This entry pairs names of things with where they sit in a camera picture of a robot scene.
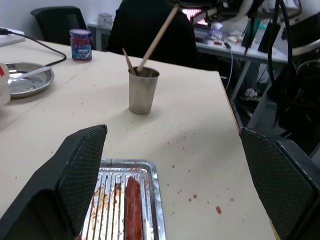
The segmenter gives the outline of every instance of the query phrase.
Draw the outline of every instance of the jar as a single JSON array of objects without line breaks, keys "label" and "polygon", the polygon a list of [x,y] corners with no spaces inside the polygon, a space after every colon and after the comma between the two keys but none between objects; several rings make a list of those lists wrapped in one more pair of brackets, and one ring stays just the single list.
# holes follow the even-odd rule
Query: jar
[{"label": "jar", "polygon": [[92,59],[92,33],[85,29],[71,29],[70,42],[72,59],[88,62]]}]

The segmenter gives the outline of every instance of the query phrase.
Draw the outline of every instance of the table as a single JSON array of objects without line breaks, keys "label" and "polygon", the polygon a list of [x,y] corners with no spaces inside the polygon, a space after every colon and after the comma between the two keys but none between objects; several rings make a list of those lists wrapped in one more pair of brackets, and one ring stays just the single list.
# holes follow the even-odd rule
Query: table
[{"label": "table", "polygon": [[88,28],[92,28],[95,30],[95,48],[98,51],[102,51],[102,34],[110,36],[112,26],[107,25],[107,26],[102,26],[99,25],[97,21],[93,21],[87,24]]},{"label": "table", "polygon": [[[47,96],[57,91],[69,80],[86,71],[87,68],[99,61],[104,52],[94,51],[93,61],[79,63],[71,59],[71,48],[65,45],[46,42],[49,47],[55,48],[67,55],[63,64],[52,66],[54,81],[48,89],[38,95],[22,99],[13,99],[7,105],[0,107],[0,131],[12,123],[29,109],[40,103]],[[0,47],[0,63],[30,62],[36,64],[48,64],[61,59],[61,56],[39,44],[26,39],[21,43]]]},{"label": "table", "polygon": [[[16,50],[8,53],[18,58],[21,47],[10,46]],[[43,54],[38,63],[49,54],[41,46],[26,48],[24,54]],[[147,66],[160,72],[153,107],[149,115],[135,115],[128,110],[124,57],[102,54],[94,52],[92,62],[79,66],[57,65],[57,78],[60,71],[69,72],[64,64],[73,74],[0,130],[0,216],[66,136],[107,124],[105,158],[155,163],[167,239],[274,240],[219,74],[150,60]],[[141,59],[131,61],[138,65]],[[22,108],[19,103],[6,107],[16,115]]]},{"label": "table", "polygon": [[[96,34],[96,49],[101,51],[101,37],[102,34],[105,34],[107,36],[110,35],[112,26],[101,26],[98,25],[97,22],[91,22],[88,24],[88,27],[95,30]],[[248,69],[251,65],[251,62],[258,62],[260,64],[267,64],[268,63],[268,54],[264,52],[258,51],[259,44],[253,43],[251,48],[248,49],[246,55],[245,55],[245,48],[241,46],[240,44],[230,43],[232,54],[234,59],[245,61],[245,65],[241,71],[240,77],[235,85],[235,88],[232,91],[231,97],[230,97],[230,103],[233,109],[233,112],[235,113],[236,120],[240,127],[242,127],[242,121],[240,119],[240,116],[238,114],[236,105],[234,104],[235,99],[237,98],[239,89],[245,79],[245,76],[248,72]],[[196,42],[196,48],[200,53],[225,57],[225,58],[231,58],[230,50],[226,48],[226,46],[222,45],[215,45],[214,41],[212,40],[203,40],[202,42],[197,41]],[[275,47],[272,48],[272,66],[274,69],[274,76],[275,79],[279,74],[281,73],[282,69],[286,66],[288,62],[288,57],[286,54],[281,52],[280,50],[276,49]],[[247,125],[248,128],[253,128],[256,123],[258,122],[261,113],[263,109],[267,105],[268,96],[267,91],[271,87],[271,84],[267,86],[267,89],[264,91],[261,101],[256,107],[256,110],[254,111],[252,117],[250,118],[250,121]]]}]

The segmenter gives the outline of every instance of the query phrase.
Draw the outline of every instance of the silver bowl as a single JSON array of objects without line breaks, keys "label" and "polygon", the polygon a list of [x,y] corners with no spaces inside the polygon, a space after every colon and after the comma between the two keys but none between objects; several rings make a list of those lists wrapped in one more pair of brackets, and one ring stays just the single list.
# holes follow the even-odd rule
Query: silver bowl
[{"label": "silver bowl", "polygon": [[40,93],[46,89],[54,80],[55,74],[52,70],[16,79],[22,74],[43,68],[43,65],[30,62],[8,62],[5,64],[9,69],[9,91],[11,98],[24,98]]}]

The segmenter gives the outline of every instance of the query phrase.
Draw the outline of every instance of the wooden chopstick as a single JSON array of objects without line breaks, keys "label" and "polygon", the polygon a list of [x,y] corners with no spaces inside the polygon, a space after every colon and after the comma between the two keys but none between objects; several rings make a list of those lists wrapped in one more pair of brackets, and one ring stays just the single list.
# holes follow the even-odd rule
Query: wooden chopstick
[{"label": "wooden chopstick", "polygon": [[126,52],[126,50],[125,50],[124,48],[122,48],[122,52],[123,52],[123,54],[124,54],[124,56],[125,56],[126,64],[128,65],[128,68],[129,68],[130,72],[131,72],[133,75],[136,76],[136,72],[135,72],[134,68],[132,67],[132,64],[131,64],[131,62],[130,62],[130,59],[129,59],[129,57],[128,57],[128,54],[127,54],[127,52]]},{"label": "wooden chopstick", "polygon": [[151,54],[153,53],[153,51],[155,50],[156,46],[158,45],[160,39],[162,38],[162,36],[164,35],[165,31],[167,30],[169,24],[171,23],[172,19],[174,18],[174,16],[176,15],[176,13],[179,10],[179,4],[175,4],[172,11],[170,12],[169,16],[166,18],[164,24],[162,25],[162,27],[160,28],[158,34],[155,36],[153,42],[151,43],[150,47],[148,48],[148,50],[146,51],[145,55],[143,56],[142,62],[140,63],[140,65],[138,66],[138,68],[136,69],[138,72],[141,72],[142,68],[144,67],[146,61],[150,58]]}]

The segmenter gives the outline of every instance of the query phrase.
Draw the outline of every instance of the jar label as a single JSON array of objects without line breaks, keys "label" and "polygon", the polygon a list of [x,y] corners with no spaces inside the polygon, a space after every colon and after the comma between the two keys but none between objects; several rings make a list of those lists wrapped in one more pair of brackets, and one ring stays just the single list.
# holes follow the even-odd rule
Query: jar label
[{"label": "jar label", "polygon": [[72,57],[79,60],[92,58],[91,44],[71,44]]}]

